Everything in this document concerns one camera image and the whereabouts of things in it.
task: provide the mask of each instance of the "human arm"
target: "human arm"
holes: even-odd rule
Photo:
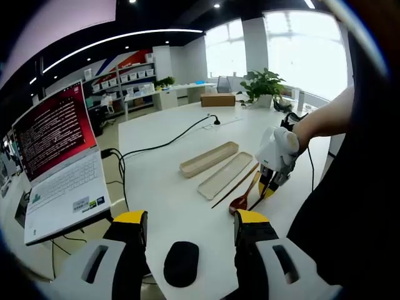
[[[353,108],[354,86],[346,88],[329,104],[317,109],[294,125],[293,132],[300,143],[300,153],[316,136],[334,136],[345,133]]]

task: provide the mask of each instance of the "wooden spoon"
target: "wooden spoon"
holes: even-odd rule
[[[230,203],[229,213],[231,215],[233,215],[237,209],[245,209],[246,210],[248,208],[249,193],[250,193],[251,189],[254,187],[254,185],[257,183],[257,181],[259,181],[260,177],[261,177],[261,173],[260,173],[260,171],[257,171],[257,173],[254,175],[254,177],[251,181],[249,188],[244,193],[244,195],[236,198],[234,201],[232,201]]]

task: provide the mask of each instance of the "window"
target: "window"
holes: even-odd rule
[[[321,12],[266,12],[268,64],[290,86],[333,100],[347,87],[347,62],[335,19]]]
[[[206,33],[207,75],[239,77],[246,75],[246,50],[240,19],[215,27]]]

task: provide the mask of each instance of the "green plant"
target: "green plant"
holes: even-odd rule
[[[278,74],[268,71],[266,67],[264,68],[264,72],[250,71],[244,78],[246,81],[240,82],[240,85],[245,88],[249,100],[246,102],[242,100],[242,105],[244,103],[253,103],[261,95],[272,95],[274,98],[282,98],[281,93],[284,87],[280,82],[284,80]]]
[[[161,87],[161,88],[165,88],[167,86],[172,86],[175,83],[175,78],[168,76],[162,80],[158,80],[154,83],[154,87]]]

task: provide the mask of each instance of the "laptop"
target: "laptop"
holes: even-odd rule
[[[110,209],[100,150],[81,81],[31,107],[12,130],[32,186],[25,244],[45,241]]]

